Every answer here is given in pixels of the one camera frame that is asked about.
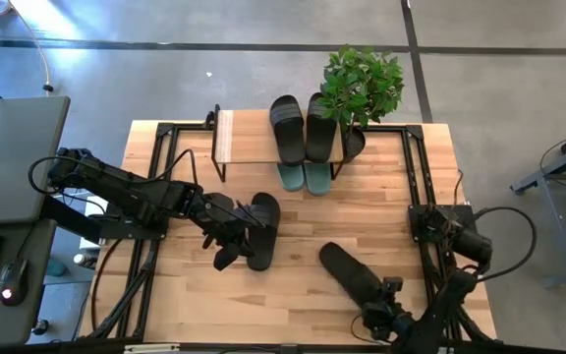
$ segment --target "black metal frame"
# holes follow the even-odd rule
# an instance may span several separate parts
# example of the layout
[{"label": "black metal frame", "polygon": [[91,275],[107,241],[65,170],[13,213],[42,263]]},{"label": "black metal frame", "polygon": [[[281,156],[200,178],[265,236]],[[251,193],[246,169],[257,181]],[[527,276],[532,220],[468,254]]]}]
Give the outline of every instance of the black metal frame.
[{"label": "black metal frame", "polygon": [[[217,115],[219,112],[219,105],[215,105],[215,111],[209,112],[206,117],[206,120],[203,124],[198,123],[159,123],[156,129],[156,138],[154,142],[154,147],[152,149],[152,157],[150,161],[149,173],[148,177],[152,178],[157,173],[157,167],[159,165],[159,158],[162,149],[163,140],[169,136],[170,143],[167,154],[167,159],[165,161],[165,165],[169,166],[174,159],[174,154],[176,150],[176,146],[178,145],[178,137],[181,131],[211,131],[213,132],[213,145],[211,151],[211,160],[217,170],[217,173],[222,180],[225,181],[226,177],[226,166],[222,164],[222,169],[220,170],[217,161],[215,160],[215,143],[216,143],[216,128],[215,123],[217,122]],[[410,188],[410,197],[412,199],[413,206],[419,206],[421,204],[421,198],[419,196],[418,190],[418,183],[417,183],[417,174],[415,171],[415,164],[412,154],[412,149],[410,146],[411,139],[414,139],[417,145],[417,152],[419,155],[419,159],[421,162],[421,170],[423,174],[423,184],[424,190],[426,195],[426,201],[428,203],[435,203],[435,195],[433,191],[433,183],[431,181],[431,172],[429,170],[429,164],[426,155],[425,149],[425,137],[423,134],[423,127],[421,125],[370,125],[364,129],[365,132],[368,133],[395,133],[399,134],[401,137],[401,142],[403,144],[403,153],[405,156],[406,162],[406,173],[408,175],[408,185]],[[342,169],[343,163],[340,163],[338,167],[338,173]],[[420,240],[418,242],[419,250],[421,252],[421,258],[424,262],[424,253],[428,253],[429,243]],[[136,240],[135,247],[133,249],[133,255],[131,259],[131,266],[128,272],[128,279],[127,279],[127,287],[132,282],[134,277],[137,274],[137,270],[140,266],[140,261],[142,257],[142,245],[143,240]],[[150,247],[158,250],[159,242],[152,241]],[[437,258],[439,260],[439,268],[440,274],[445,278],[446,274],[446,262],[453,258],[453,254],[450,255],[442,255],[438,249],[436,249]],[[427,301],[430,303],[433,297],[435,296],[435,287],[431,277],[432,269],[428,266],[423,266],[423,273],[424,273],[424,284],[425,284],[425,294],[427,297]],[[147,318],[147,311],[149,308],[149,301],[151,295],[151,287],[153,284],[154,273],[150,275],[147,279],[147,282],[143,286],[143,293],[141,296],[141,306],[139,317],[137,320],[137,326],[133,333],[133,337],[143,340],[143,334],[145,331],[145,324]],[[122,319],[119,322],[117,328],[117,337],[123,337],[126,335],[126,328],[128,327],[128,318],[130,314],[130,308],[126,310],[125,314],[123,315]],[[449,324],[448,330],[448,338],[449,339],[461,339],[461,331],[460,327],[455,321],[452,319]],[[249,348],[250,346],[259,345],[260,344],[232,344],[232,343],[180,343],[177,344],[177,347],[180,347],[181,350],[195,350],[195,351],[220,351],[223,349],[229,348],[238,348],[238,347],[246,347]],[[295,351],[295,352],[302,352],[302,351],[320,351],[320,352],[381,352],[384,351],[384,347],[376,346],[376,345],[276,345],[274,347],[280,348],[282,350],[288,351]]]}]

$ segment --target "concrete floor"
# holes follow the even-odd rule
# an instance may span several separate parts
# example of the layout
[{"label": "concrete floor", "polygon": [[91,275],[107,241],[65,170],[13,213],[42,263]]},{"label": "concrete floor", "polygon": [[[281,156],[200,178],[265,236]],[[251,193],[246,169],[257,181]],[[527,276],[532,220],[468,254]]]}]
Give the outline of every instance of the concrete floor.
[{"label": "concrete floor", "polygon": [[[39,37],[75,40],[259,44],[406,45],[398,0],[18,0]],[[419,45],[566,47],[565,0],[417,0]],[[0,38],[28,35],[13,15],[0,17]],[[119,164],[134,119],[199,119],[223,108],[267,107],[294,94],[302,105],[321,80],[326,53],[263,51],[46,50],[58,94],[72,98],[62,145],[86,147]],[[386,121],[421,122],[409,54],[399,54],[406,90]],[[553,225],[537,190],[515,197],[508,186],[538,168],[542,153],[566,138],[566,56],[423,55],[433,121],[448,123],[464,188],[475,208],[520,207],[538,225],[533,258],[487,285],[499,338],[566,349],[566,286],[543,277],[564,270]],[[0,94],[38,96],[44,82],[37,52],[0,47]],[[566,189],[554,188],[566,220]],[[529,228],[511,214],[479,224],[494,242],[493,270],[516,262]],[[58,236],[67,249],[74,236]],[[72,281],[88,275],[72,276]],[[86,287],[50,285],[41,316],[58,327],[43,340],[69,339]],[[70,309],[54,306],[69,297]]]}]

